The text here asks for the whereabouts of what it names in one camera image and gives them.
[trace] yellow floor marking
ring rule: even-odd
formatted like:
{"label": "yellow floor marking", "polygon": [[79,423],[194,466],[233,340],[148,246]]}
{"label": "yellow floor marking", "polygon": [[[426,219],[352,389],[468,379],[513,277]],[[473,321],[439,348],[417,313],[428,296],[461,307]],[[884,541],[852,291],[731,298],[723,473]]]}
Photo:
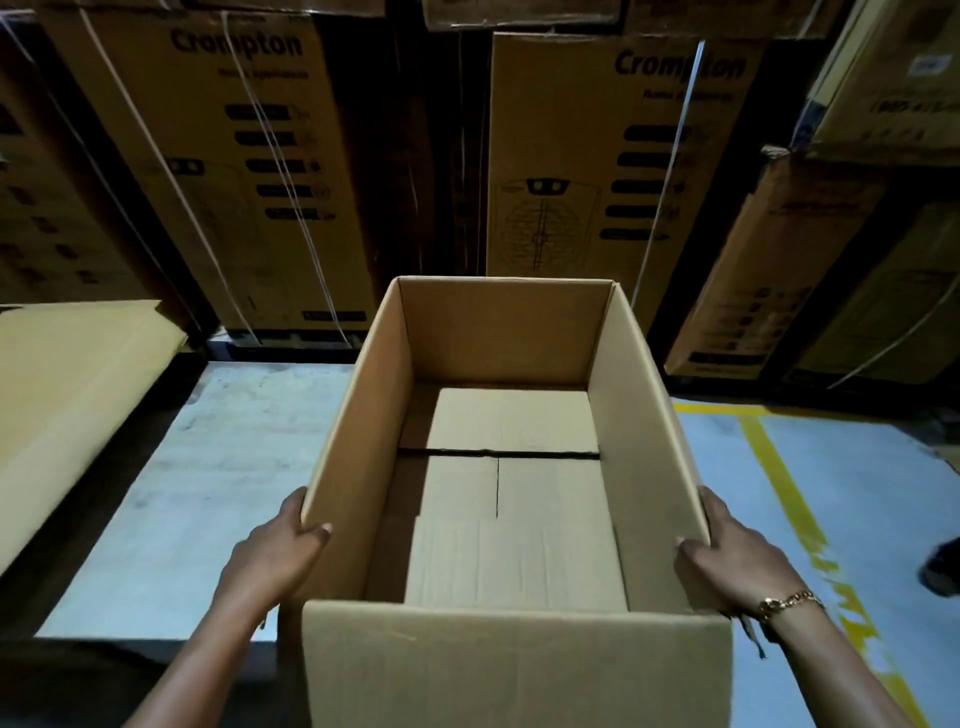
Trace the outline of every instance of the yellow floor marking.
{"label": "yellow floor marking", "polygon": [[810,561],[830,585],[832,594],[827,595],[825,601],[833,607],[835,614],[840,618],[847,637],[887,691],[913,720],[914,725],[918,728],[928,728],[929,724],[920,706],[917,705],[913,693],[897,671],[893,659],[883,645],[856,591],[830,553],[827,536],[824,535],[813,512],[807,506],[790,471],[786,469],[780,454],[763,428],[763,423],[757,417],[751,416],[739,416],[737,420],[754,452],[756,461],[767,474],[770,485],[780,499],[783,513],[786,514],[790,525],[797,533]]}
{"label": "yellow floor marking", "polygon": [[776,407],[771,409],[765,404],[712,404],[710,402],[674,401],[675,412],[684,412],[694,415],[733,415],[753,417],[803,417],[820,420],[841,420],[844,422],[890,422],[867,417],[866,415],[852,415],[843,412],[826,412],[818,409],[802,409],[801,407]]}

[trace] shoe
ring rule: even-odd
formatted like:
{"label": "shoe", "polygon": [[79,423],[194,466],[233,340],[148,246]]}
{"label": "shoe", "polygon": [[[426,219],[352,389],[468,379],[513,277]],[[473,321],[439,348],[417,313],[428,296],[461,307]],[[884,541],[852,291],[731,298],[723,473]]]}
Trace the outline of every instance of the shoe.
{"label": "shoe", "polygon": [[960,539],[937,548],[920,569],[920,583],[939,596],[960,595]]}

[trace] box flap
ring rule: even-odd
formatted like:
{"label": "box flap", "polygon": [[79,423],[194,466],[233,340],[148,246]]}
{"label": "box flap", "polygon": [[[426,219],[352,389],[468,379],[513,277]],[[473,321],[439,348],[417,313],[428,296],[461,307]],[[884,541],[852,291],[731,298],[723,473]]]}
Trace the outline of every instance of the box flap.
{"label": "box flap", "polygon": [[183,343],[183,332],[156,304],[0,309],[0,572]]}
{"label": "box flap", "polygon": [[417,518],[405,604],[626,612],[609,525]]}
{"label": "box flap", "polygon": [[599,460],[501,457],[498,463],[499,519],[579,521],[610,530],[610,508]]}
{"label": "box flap", "polygon": [[730,721],[732,630],[721,617],[310,601],[303,651],[318,728]]}
{"label": "box flap", "polygon": [[496,472],[492,457],[399,455],[384,515],[494,519]]}
{"label": "box flap", "polygon": [[586,392],[418,384],[402,449],[596,454]]}

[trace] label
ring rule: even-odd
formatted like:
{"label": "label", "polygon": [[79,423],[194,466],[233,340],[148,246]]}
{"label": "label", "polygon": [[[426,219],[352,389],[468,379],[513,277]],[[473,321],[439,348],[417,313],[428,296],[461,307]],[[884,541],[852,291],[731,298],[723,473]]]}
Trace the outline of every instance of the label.
{"label": "label", "polygon": [[947,70],[952,53],[943,56],[918,56],[910,63],[910,69],[906,72],[908,77],[914,76],[939,76]]}

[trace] person's left hand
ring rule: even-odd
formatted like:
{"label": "person's left hand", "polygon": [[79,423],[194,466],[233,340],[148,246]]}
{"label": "person's left hand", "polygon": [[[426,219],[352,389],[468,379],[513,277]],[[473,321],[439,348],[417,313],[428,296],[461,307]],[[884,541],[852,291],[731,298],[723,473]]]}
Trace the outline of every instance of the person's left hand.
{"label": "person's left hand", "polygon": [[333,532],[330,523],[303,528],[300,509],[305,496],[306,488],[298,488],[276,516],[233,547],[211,608],[255,619],[256,625],[303,582]]}

